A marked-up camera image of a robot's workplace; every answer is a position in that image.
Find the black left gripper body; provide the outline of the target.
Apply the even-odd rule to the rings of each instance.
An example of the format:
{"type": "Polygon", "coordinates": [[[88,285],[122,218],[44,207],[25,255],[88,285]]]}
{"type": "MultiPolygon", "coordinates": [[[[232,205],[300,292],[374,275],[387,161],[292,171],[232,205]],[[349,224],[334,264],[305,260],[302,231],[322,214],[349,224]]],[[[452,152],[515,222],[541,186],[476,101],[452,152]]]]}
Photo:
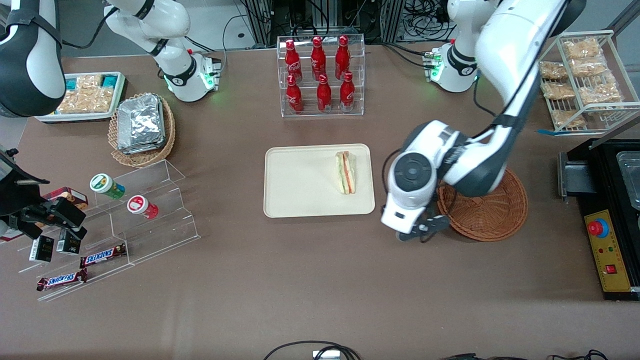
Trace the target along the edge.
{"type": "Polygon", "coordinates": [[[426,226],[414,226],[408,234],[397,231],[396,238],[404,243],[416,240],[421,244],[425,244],[432,239],[432,232],[426,226]]]}

